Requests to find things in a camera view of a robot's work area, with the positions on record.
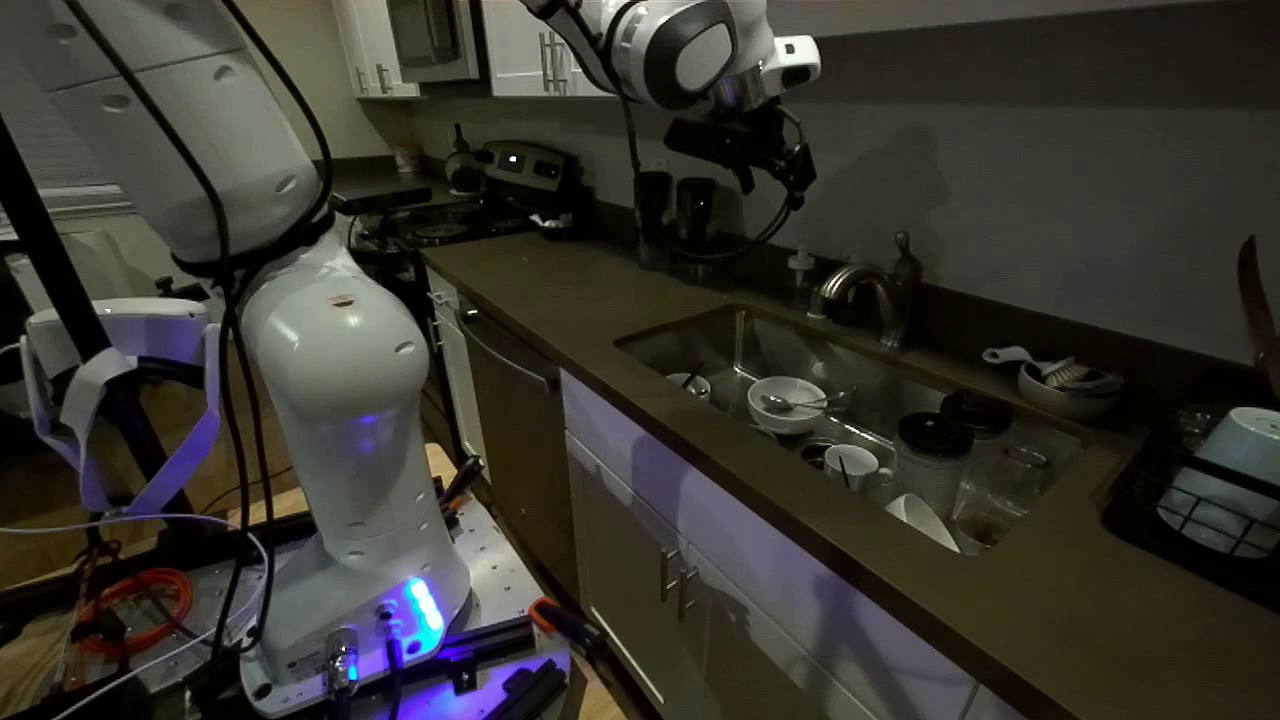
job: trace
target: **wire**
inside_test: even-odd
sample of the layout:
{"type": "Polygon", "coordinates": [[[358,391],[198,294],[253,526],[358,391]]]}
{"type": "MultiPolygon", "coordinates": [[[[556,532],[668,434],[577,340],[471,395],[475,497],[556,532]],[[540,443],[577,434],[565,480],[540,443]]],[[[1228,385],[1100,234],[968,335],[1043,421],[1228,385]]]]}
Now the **wire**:
{"type": "MultiPolygon", "coordinates": [[[[156,518],[104,518],[104,519],[86,519],[86,526],[52,526],[52,529],[11,529],[11,526],[0,526],[0,535],[68,535],[68,532],[86,532],[86,529],[116,529],[116,526],[164,526],[164,519],[175,519],[175,526],[215,526],[215,529],[230,529],[227,519],[220,518],[198,518],[198,511],[156,511],[156,518]]],[[[230,614],[230,618],[242,618],[253,603],[258,603],[262,597],[262,586],[268,586],[268,548],[242,532],[242,542],[257,548],[257,558],[262,562],[262,582],[248,591],[248,599],[230,614]]],[[[167,666],[171,655],[182,655],[198,646],[210,642],[215,628],[198,631],[194,642],[182,642],[175,646],[171,652],[158,652],[135,667],[129,667],[123,675],[107,681],[104,687],[86,694],[84,700],[74,700],[72,708],[62,708],[57,720],[68,720],[74,712],[84,712],[86,706],[104,700],[107,694],[116,694],[119,684],[135,681],[138,673],[156,667],[156,666],[167,666]]]]}

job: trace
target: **dish rack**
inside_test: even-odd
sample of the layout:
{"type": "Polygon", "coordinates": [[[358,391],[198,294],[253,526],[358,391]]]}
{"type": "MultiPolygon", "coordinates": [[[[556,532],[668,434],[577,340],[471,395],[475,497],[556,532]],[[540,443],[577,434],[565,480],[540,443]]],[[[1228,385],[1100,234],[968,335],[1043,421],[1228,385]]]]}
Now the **dish rack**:
{"type": "Polygon", "coordinates": [[[1222,466],[1208,466],[1198,460],[1193,448],[1204,439],[1204,434],[1222,417],[1220,413],[1185,413],[1176,428],[1155,434],[1142,452],[1126,466],[1126,474],[1116,480],[1112,502],[1102,508],[1102,526],[1220,586],[1230,590],[1270,614],[1280,614],[1280,526],[1244,518],[1230,505],[1220,505],[1211,497],[1195,497],[1193,489],[1176,489],[1176,474],[1204,474],[1220,486],[1236,486],[1244,493],[1280,502],[1280,489],[1254,477],[1244,477],[1236,468],[1222,466]],[[1211,532],[1220,532],[1222,548],[1204,548],[1195,542],[1186,542],[1186,526],[1198,526],[1198,508],[1211,508],[1216,518],[1230,518],[1230,532],[1222,532],[1220,526],[1211,532]]]}

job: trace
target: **floor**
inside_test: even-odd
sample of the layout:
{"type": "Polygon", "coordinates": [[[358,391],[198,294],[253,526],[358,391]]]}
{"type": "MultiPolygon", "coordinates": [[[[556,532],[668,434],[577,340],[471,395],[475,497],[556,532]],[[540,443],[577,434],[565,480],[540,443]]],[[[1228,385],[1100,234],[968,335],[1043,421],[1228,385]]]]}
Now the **floor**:
{"type": "MultiPolygon", "coordinates": [[[[198,417],[198,391],[187,390],[151,390],[145,395],[145,408],[151,417],[164,439],[164,448],[171,448],[182,436],[182,426],[193,426],[198,417]]],[[[288,457],[280,443],[280,434],[271,426],[271,417],[262,421],[262,448],[268,448],[268,468],[271,468],[271,486],[277,486],[277,511],[302,511],[302,497],[296,493],[296,480],[288,474],[288,457]]],[[[94,457],[104,457],[104,468],[110,477],[135,477],[129,468],[129,452],[116,436],[104,434],[104,439],[94,443],[94,457]]],[[[426,443],[426,466],[435,477],[453,477],[446,457],[426,443]]],[[[237,460],[227,439],[220,439],[220,448],[210,452],[210,460],[194,474],[194,480],[187,486],[187,502],[198,511],[220,511],[227,519],[237,519],[237,460]]],[[[46,529],[46,526],[74,526],[78,508],[74,508],[74,480],[72,474],[29,436],[22,426],[14,421],[0,421],[0,529],[46,529]]],[[[151,529],[119,529],[110,532],[123,551],[138,551],[151,546],[151,529]]],[[[0,590],[14,590],[40,576],[57,576],[68,573],[68,566],[78,551],[78,535],[62,532],[62,535],[4,535],[0,542],[0,590]]],[[[61,637],[68,628],[68,618],[46,618],[22,628],[21,642],[0,647],[0,716],[8,716],[11,708],[22,708],[31,698],[40,698],[52,681],[57,655],[61,655],[61,637]]],[[[618,720],[624,712],[610,706],[608,687],[599,681],[589,675],[584,684],[584,700],[579,700],[579,720],[618,720]]]]}

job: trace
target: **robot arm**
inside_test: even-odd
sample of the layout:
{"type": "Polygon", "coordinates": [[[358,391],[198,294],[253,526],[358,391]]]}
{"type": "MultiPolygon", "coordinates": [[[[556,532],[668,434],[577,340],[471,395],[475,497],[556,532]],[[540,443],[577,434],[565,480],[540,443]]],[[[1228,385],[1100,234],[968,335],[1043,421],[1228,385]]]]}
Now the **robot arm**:
{"type": "Polygon", "coordinates": [[[813,38],[773,38],[767,0],[522,0],[577,54],[602,91],[688,111],[668,149],[723,166],[753,192],[753,168],[802,200],[814,179],[802,135],[778,111],[778,95],[820,76],[813,38]]]}

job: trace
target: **white cabinet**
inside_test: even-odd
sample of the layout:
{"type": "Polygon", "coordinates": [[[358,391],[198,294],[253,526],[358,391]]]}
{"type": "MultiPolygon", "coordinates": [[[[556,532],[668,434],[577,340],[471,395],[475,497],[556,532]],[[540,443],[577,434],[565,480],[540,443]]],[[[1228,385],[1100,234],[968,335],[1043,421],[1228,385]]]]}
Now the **white cabinet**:
{"type": "Polygon", "coordinates": [[[996,21],[1173,9],[1173,6],[1211,6],[1211,0],[773,0],[767,21],[784,38],[786,34],[857,38],[857,34],[996,23],[996,21]]]}
{"type": "Polygon", "coordinates": [[[481,0],[493,95],[602,95],[518,0],[481,0]]]}
{"type": "Polygon", "coordinates": [[[592,390],[572,377],[558,390],[579,590],[639,684],[655,698],[678,684],[696,716],[962,716],[981,694],[962,667],[592,390]],[[676,681],[652,660],[672,655],[672,637],[676,681]]]}
{"type": "Polygon", "coordinates": [[[400,80],[388,0],[331,0],[331,21],[347,57],[355,95],[419,95],[416,83],[400,80]]]}

